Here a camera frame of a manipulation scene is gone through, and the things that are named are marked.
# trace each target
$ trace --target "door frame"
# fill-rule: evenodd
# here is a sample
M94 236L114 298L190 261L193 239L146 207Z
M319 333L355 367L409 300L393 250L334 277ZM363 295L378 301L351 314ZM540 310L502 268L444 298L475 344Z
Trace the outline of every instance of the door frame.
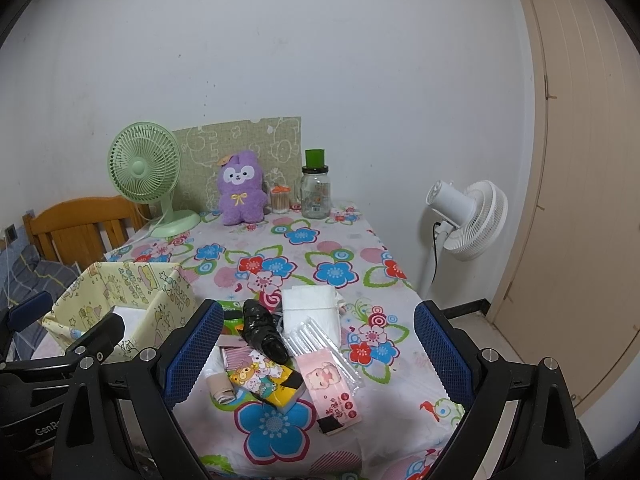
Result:
M527 186L518 231L511 248L507 266L504 269L494 300L486 315L487 320L491 323L495 321L502 306L511 301L509 298L509 289L518 270L518 266L520 265L522 255L524 254L524 249L529 238L529 233L533 225L545 164L548 96L546 91L547 75L544 50L542 47L542 35L538 26L538 16L533 6L533 0L520 1L522 3L522 9L527 23L527 30L529 32L529 42L533 62L535 98L533 152L531 157L529 184ZM575 412L577 416L581 416L586 412L607 390L610 389L610 387L613 386L616 380L624 373L626 368L631 364L639 352L640 333L632 339L625 352L616 361L611 370L594 387L594 389L591 390L578 404L576 404Z

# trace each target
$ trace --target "metal screw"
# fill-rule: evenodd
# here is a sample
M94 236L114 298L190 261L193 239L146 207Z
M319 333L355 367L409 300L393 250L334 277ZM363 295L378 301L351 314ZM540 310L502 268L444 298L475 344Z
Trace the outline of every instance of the metal screw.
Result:
M499 357L500 354L498 354L498 352L493 348L485 348L484 350L482 350L482 358L485 361L493 363L494 361L497 361Z
M156 349L155 348L145 348L142 352L140 352L140 359L143 361L151 361L156 357Z
M82 370L87 370L87 368L91 368L91 365L94 364L94 358L88 355L87 357L83 357L80 361L80 367Z
M542 361L549 370L555 370L558 368L558 361L553 359L552 357L545 357L545 360Z

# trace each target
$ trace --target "beige door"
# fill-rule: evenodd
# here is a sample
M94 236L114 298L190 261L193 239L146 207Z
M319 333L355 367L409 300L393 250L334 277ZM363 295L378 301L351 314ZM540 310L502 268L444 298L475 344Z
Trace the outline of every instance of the beige door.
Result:
M578 404L640 330L640 57L604 0L532 2L546 150L495 325L525 362L555 357Z

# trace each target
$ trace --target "table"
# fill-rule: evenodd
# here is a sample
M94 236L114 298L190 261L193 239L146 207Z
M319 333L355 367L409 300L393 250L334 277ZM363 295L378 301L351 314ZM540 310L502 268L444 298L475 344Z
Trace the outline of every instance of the table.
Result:
M226 406L204 378L174 415L200 459L222 476L417 479L463 415L449 400L413 330L420 298L353 203L325 220L269 214L224 226L218 211L177 237L144 238L109 261L179 262L197 300L275 307L293 285L333 285L347 301L342 348L365 378L356 393L363 420L332 436L319 432L308 392L285 415L238 393ZM332 474L334 471L346 471Z

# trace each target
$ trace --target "gray plaid fabric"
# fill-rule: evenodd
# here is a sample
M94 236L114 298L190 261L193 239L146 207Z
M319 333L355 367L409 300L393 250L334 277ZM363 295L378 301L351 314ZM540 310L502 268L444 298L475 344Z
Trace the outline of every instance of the gray plaid fabric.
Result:
M0 310L11 308L46 290L56 301L78 277L75 268L40 260L38 250L29 245L10 269L0 291ZM47 331L38 322L14 335L15 359L30 359Z

